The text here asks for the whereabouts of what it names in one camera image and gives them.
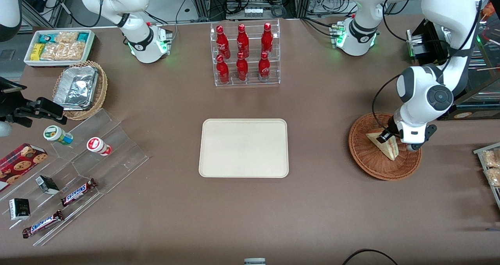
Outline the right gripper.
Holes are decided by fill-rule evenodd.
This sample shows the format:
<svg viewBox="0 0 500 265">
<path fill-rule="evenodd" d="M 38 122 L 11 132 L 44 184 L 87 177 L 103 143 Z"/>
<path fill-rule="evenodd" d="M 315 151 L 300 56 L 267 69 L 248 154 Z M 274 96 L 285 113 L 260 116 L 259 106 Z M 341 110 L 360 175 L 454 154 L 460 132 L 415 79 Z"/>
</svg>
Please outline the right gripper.
<svg viewBox="0 0 500 265">
<path fill-rule="evenodd" d="M 32 119 L 40 117 L 40 119 L 50 119 L 66 125 L 68 119 L 64 116 L 64 108 L 47 98 L 39 97 L 36 100 L 36 110 L 33 107 L 23 107 L 27 102 L 21 91 L 25 89 L 27 87 L 24 85 L 0 78 L 0 108 L 1 110 L 14 110 L 5 116 L 6 122 L 30 128 L 33 123 Z"/>
</svg>

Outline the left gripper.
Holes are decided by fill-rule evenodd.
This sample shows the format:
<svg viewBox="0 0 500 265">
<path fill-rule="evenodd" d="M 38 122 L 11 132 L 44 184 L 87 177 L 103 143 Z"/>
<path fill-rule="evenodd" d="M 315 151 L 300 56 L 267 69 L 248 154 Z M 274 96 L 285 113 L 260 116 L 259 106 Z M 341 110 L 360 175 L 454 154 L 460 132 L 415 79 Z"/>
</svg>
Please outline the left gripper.
<svg viewBox="0 0 500 265">
<path fill-rule="evenodd" d="M 387 122 L 387 129 L 384 129 L 377 137 L 380 144 L 386 143 L 393 135 L 400 137 L 401 142 L 406 144 L 423 144 L 425 142 L 425 131 L 427 122 L 425 123 L 411 123 L 403 119 L 397 120 L 397 125 L 394 116 Z"/>
</svg>

